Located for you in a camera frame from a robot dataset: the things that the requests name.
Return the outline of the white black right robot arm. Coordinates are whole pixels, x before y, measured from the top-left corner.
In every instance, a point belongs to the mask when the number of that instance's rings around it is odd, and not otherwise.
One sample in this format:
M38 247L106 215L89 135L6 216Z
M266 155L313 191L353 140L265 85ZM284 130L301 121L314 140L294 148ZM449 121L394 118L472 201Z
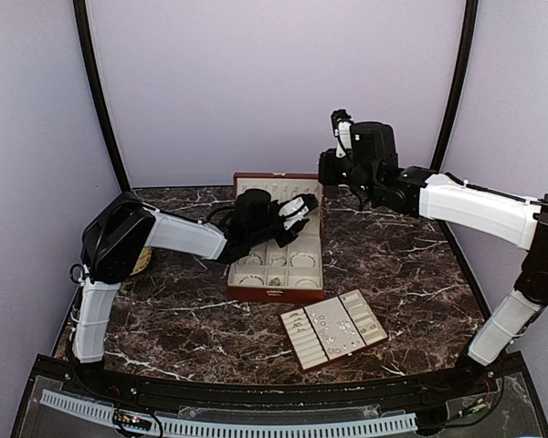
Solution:
M332 114L334 148L319 159L319 181L345 186L361 206L384 207L410 217L458 224L499 237L526 253L508 296L469 343L448 388L466 396L483 369L521 336L548 306L548 194L515 195L461 180L450 172L398 164L395 135L382 122L355 122L343 109Z

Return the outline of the red jewelry tray insert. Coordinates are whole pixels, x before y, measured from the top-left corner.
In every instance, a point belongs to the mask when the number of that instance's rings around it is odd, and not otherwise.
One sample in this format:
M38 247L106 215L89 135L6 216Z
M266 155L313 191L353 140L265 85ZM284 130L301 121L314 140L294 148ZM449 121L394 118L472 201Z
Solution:
M303 371L311 371L387 340L358 289L280 315Z

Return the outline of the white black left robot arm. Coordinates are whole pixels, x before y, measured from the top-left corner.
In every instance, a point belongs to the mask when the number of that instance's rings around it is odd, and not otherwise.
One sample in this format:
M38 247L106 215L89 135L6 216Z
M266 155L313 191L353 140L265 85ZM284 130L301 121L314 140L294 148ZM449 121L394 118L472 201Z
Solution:
M200 256L229 265L270 240L283 247L296 240L319 206L313 193L288 201L251 188L229 206L223 218L193 221L153 207L132 192L121 193L83 231L79 263L69 276L81 288L71 348L81 365L74 381L91 398L111 389L110 376L95 364L104 356L104 339L114 298L136 267L145 247Z

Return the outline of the red wooden jewelry box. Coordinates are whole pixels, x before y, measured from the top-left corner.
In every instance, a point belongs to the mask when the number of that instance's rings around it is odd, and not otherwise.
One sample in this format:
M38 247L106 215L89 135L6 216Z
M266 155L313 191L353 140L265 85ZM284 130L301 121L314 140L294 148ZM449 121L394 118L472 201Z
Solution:
M279 247L270 240L229 268L227 297L260 303L311 304L324 298L321 234L324 195L315 174L234 174L239 196L250 188L270 193L274 201L286 202L299 194L313 194L319 207L307 215L309 222L292 243Z

